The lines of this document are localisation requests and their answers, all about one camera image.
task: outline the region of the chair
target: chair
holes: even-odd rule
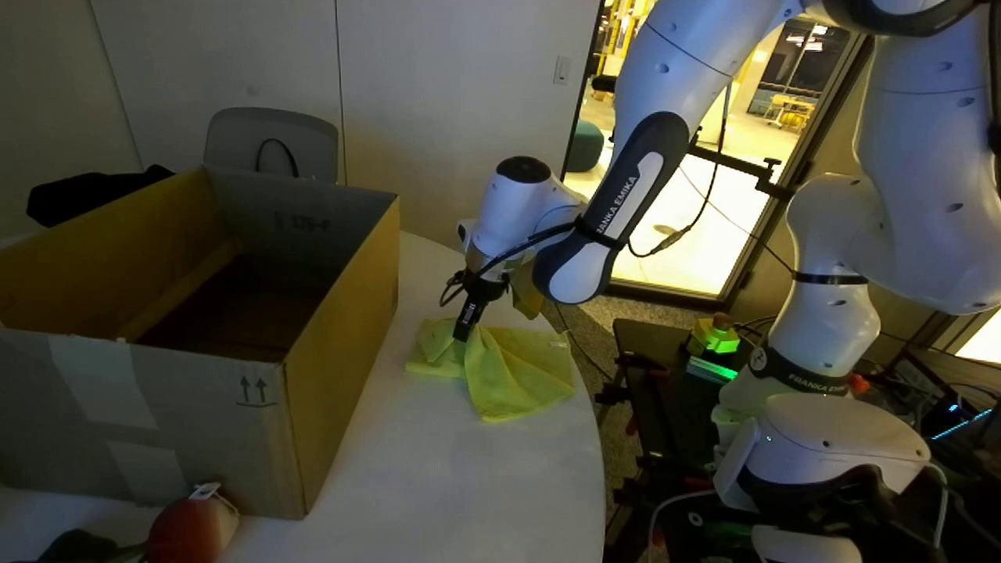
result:
[[[338,128],[305,112],[229,107],[209,119],[204,161],[338,180]]]

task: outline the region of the table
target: table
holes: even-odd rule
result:
[[[327,480],[299,523],[245,518],[226,563],[585,563],[604,550],[604,470],[585,383],[509,424],[484,424],[459,380],[404,371],[422,320],[438,309],[459,253],[400,236],[400,304]],[[491,304],[491,326],[546,327]],[[119,545],[148,535],[155,510],[122,500],[0,489],[0,561],[31,561],[61,532]]]

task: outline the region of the cardboard box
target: cardboard box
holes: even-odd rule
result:
[[[380,190],[201,168],[0,251],[0,480],[305,517],[397,300]]]

